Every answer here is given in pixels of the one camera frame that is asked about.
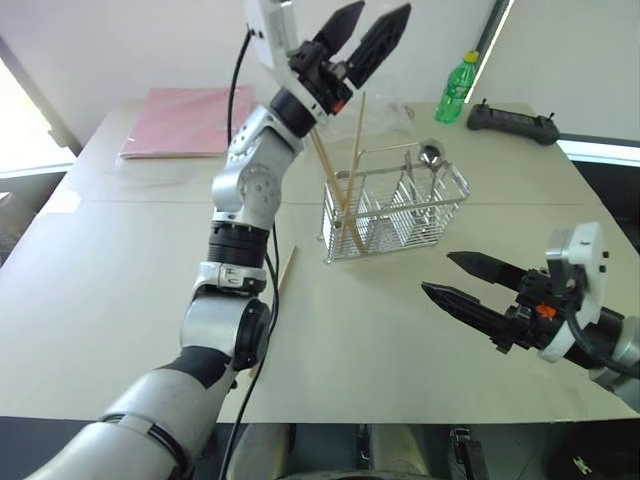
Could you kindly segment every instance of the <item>table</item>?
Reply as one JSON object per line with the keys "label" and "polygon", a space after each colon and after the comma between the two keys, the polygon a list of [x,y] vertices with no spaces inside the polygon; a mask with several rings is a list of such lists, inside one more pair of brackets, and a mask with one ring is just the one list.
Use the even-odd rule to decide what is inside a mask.
{"label": "table", "polygon": [[[206,252],[210,180],[223,160],[119,161],[140,106],[128,102],[105,119],[0,270],[0,351],[11,359],[0,363],[0,416],[95,418],[179,350]],[[462,122],[438,125],[432,108],[414,106],[416,133],[399,136],[438,138],[472,191],[436,247],[324,264],[315,238],[321,170],[310,150],[292,166],[277,221],[281,255],[294,244],[299,253],[245,421],[636,416],[569,362],[547,364],[517,347],[499,354],[420,290],[423,280],[452,284],[504,309],[513,292],[466,275],[445,254],[478,250],[540,266],[554,228],[596,220],[611,251],[606,304],[640,311],[638,256],[558,147],[471,132]],[[364,146],[396,137],[367,138]],[[330,148],[337,167],[348,149],[348,142]],[[241,374],[220,421],[233,421],[247,383]]]}

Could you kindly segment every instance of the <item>plastic bottle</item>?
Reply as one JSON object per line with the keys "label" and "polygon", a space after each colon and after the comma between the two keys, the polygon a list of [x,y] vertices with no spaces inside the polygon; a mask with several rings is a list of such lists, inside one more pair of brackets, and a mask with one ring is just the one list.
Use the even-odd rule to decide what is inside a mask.
{"label": "plastic bottle", "polygon": [[453,123],[460,116],[464,99],[476,78],[478,55],[477,51],[469,50],[464,54],[464,61],[449,74],[447,86],[436,108],[437,121]]}

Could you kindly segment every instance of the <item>white wall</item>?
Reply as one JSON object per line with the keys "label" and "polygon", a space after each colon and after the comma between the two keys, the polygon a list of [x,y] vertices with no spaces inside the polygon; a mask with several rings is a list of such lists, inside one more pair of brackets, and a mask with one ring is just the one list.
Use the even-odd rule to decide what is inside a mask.
{"label": "white wall", "polygon": [[472,101],[527,102],[562,132],[640,140],[639,30],[639,0],[515,0]]}
{"label": "white wall", "polygon": [[[295,0],[310,38],[345,0]],[[368,0],[356,34],[401,0]],[[405,37],[381,68],[407,100],[436,100],[475,45],[493,0],[414,0]],[[123,97],[153,86],[226,86],[244,35],[240,1],[1,0],[0,35],[81,143]],[[252,51],[241,82],[267,99],[275,85]]]}

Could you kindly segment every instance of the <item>remote controller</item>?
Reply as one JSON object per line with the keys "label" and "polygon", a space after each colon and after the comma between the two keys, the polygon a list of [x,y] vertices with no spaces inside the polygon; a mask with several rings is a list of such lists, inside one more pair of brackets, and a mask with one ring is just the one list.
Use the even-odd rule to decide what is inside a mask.
{"label": "remote controller", "polygon": [[534,139],[540,145],[552,145],[560,138],[560,132],[553,123],[553,113],[548,117],[538,115],[532,117],[521,113],[507,112],[491,108],[486,103],[474,105],[467,119],[467,127],[470,130],[490,128],[502,132],[513,133],[522,137]]}

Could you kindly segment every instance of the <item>wire basket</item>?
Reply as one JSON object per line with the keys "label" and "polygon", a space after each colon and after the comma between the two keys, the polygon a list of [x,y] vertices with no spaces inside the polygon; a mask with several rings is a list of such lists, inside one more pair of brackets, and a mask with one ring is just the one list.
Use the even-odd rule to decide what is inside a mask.
{"label": "wire basket", "polygon": [[[460,202],[469,196],[469,184],[444,155],[437,164],[419,161],[424,145],[361,151],[361,166],[389,165],[391,159],[404,162],[355,173],[351,201],[344,212],[325,185],[320,238],[327,247],[327,263],[438,243]],[[336,177],[345,199],[349,172],[338,172]]]}

